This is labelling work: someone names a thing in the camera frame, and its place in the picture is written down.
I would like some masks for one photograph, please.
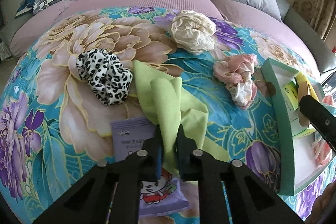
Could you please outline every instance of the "leopard print scrunchie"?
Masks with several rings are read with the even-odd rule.
[[[76,66],[81,80],[87,80],[104,105],[121,104],[128,95],[133,75],[123,68],[119,58],[105,49],[80,54]]]

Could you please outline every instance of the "green box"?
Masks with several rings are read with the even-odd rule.
[[[283,86],[294,80],[298,70],[274,59],[267,59],[261,72],[269,87],[274,112],[277,119],[281,151],[280,195],[296,195],[311,184],[324,170],[326,165],[317,165],[311,144],[314,134],[295,138],[292,134],[290,113],[286,106]],[[316,94],[321,101],[324,92],[320,83],[309,78]]]

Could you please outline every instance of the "floor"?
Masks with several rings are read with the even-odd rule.
[[[12,59],[10,61],[1,61],[0,64],[0,96],[3,92],[3,89],[7,83],[9,76],[12,73],[13,68],[17,63],[18,58]]]

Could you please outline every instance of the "pink fitted sheet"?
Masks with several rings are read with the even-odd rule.
[[[211,1],[230,22],[250,28],[295,51],[306,61],[314,76],[319,79],[320,72],[313,55],[304,42],[287,25],[243,3],[232,0]]]
[[[23,25],[14,35],[10,50],[15,56],[22,56],[54,23],[73,14],[105,7],[131,6],[194,10],[207,16],[223,18],[210,0],[64,0],[37,13]]]

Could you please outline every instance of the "purple package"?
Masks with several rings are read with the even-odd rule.
[[[146,117],[113,122],[112,138],[115,161],[124,160],[142,148],[146,139],[154,136],[155,125]],[[190,208],[181,192],[180,180],[162,168],[158,182],[141,183],[139,217],[163,216]]]

